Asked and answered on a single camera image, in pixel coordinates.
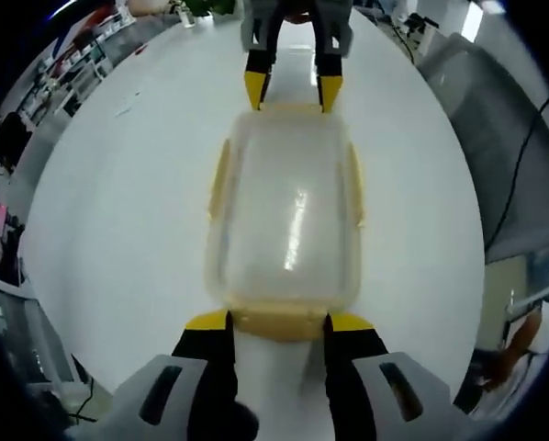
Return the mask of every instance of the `cable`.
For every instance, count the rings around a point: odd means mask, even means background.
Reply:
[[[79,419],[84,419],[85,417],[81,416],[81,410],[85,407],[85,405],[91,401],[93,398],[93,387],[95,385],[95,379],[91,377],[91,386],[89,387],[89,396],[85,401],[83,401],[83,404],[81,404],[81,407],[79,407],[79,410],[76,411],[76,413],[73,415],[76,419],[76,423],[79,424]]]
[[[401,37],[401,34],[399,34],[399,31],[393,24],[393,21],[391,21],[391,28],[393,29],[393,32],[395,32],[395,35],[397,35],[397,38],[401,41],[401,43],[403,43],[403,46],[405,46],[405,49],[407,49],[407,52],[409,54],[409,59],[411,60],[411,64],[415,64],[415,58],[413,58],[413,52],[409,48],[409,45],[407,44],[405,39],[403,39],[403,37]]]
[[[537,123],[542,119],[542,113],[545,111],[545,109],[549,105],[549,98],[545,100],[545,102],[542,104],[542,106],[538,109],[538,112],[535,114],[535,116],[532,119],[532,123],[530,124],[530,129],[528,130],[528,134],[523,140],[523,143],[520,147],[520,154],[518,155],[517,162],[515,163],[515,170],[513,171],[513,178],[511,179],[511,189],[510,193],[507,197],[507,202],[505,203],[505,208],[503,209],[503,212],[501,213],[501,217],[499,219],[499,223],[497,224],[497,227],[495,228],[495,232],[493,232],[493,235],[491,238],[487,241],[487,244],[485,245],[485,254],[488,253],[488,250],[490,250],[491,246],[493,246],[493,243],[499,236],[499,233],[501,232],[501,228],[503,227],[503,223],[505,222],[505,219],[507,219],[507,214],[510,210],[511,200],[513,199],[513,194],[515,193],[515,186],[517,185],[517,176],[520,171],[520,164],[521,159],[523,159],[523,154],[525,153],[525,149],[528,145],[528,142],[530,141],[530,138],[533,135],[533,131],[535,130],[535,127]]]
[[[395,24],[393,23],[393,18],[391,18],[387,15],[387,12],[385,12],[385,9],[383,8],[383,5],[381,5],[381,2],[379,0],[374,0],[373,3],[378,6],[378,8],[383,13],[383,16],[388,18],[388,25],[393,29],[393,32],[395,32],[395,35],[397,35],[397,38],[399,39],[399,41],[401,41],[401,44],[403,44],[403,46],[405,46],[405,49],[407,49],[407,52],[409,54],[409,59],[411,60],[411,64],[415,64],[415,58],[413,57],[413,52],[411,51],[411,48],[409,47],[409,45],[407,44],[405,39],[403,39],[401,34],[399,34],[398,29],[396,28]]]
[[[67,415],[71,416],[72,418],[78,419],[78,420],[88,421],[89,423],[96,423],[97,422],[97,420],[95,418],[89,418],[88,416],[82,416],[82,415],[78,415],[76,413],[67,413]]]

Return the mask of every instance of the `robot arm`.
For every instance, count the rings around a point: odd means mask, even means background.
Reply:
[[[315,34],[315,64],[319,104],[330,112],[342,86],[342,57],[348,56],[353,33],[348,24],[351,0],[306,0]],[[252,109],[259,110],[276,61],[278,34],[285,17],[296,12],[297,0],[244,0],[241,24],[243,48],[248,51],[244,82]]]
[[[351,314],[324,324],[326,391],[338,441],[464,439],[477,428],[446,384],[403,353],[389,354]],[[109,413],[79,441],[253,440],[258,421],[235,402],[231,314],[191,321],[172,356],[157,356],[117,390]]]

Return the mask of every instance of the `transparent plastic box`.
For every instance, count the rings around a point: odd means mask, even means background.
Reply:
[[[243,331],[318,338],[325,315],[358,295],[362,200],[339,116],[290,105],[241,115],[209,203],[209,292]]]

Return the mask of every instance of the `office desk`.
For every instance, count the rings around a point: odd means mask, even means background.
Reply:
[[[335,111],[365,181],[363,277],[352,311],[454,398],[483,292],[472,180],[415,68],[364,17],[354,12],[351,23]],[[302,64],[290,61],[310,44],[309,25],[284,25],[279,47],[291,58],[277,62],[267,99],[292,96],[300,82],[309,89],[309,72],[292,73]],[[220,306],[204,286],[207,204],[221,145],[250,108],[245,61],[239,23],[200,20],[164,32],[89,97],[39,181],[22,244],[29,278],[62,340],[111,391],[170,353],[188,320]],[[317,99],[313,87],[304,93]],[[259,413],[262,439],[277,418],[287,419],[277,439],[300,438],[311,420],[318,439],[333,438],[320,370],[304,379],[311,345],[239,335],[236,345],[240,398]]]

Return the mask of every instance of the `person's arm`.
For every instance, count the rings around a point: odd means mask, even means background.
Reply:
[[[486,391],[498,388],[509,379],[513,368],[528,351],[533,338],[538,334],[541,324],[542,312],[540,310],[533,311],[526,317],[520,329],[513,335],[510,345],[501,351],[486,368],[484,375],[488,379],[484,386]]]
[[[164,6],[150,6],[147,0],[128,0],[128,11],[133,17],[156,16],[164,14],[169,4]]]
[[[510,345],[505,349],[518,359],[523,356],[532,344],[533,338],[538,333],[542,324],[542,311],[532,311],[523,322],[517,333],[513,335]]]

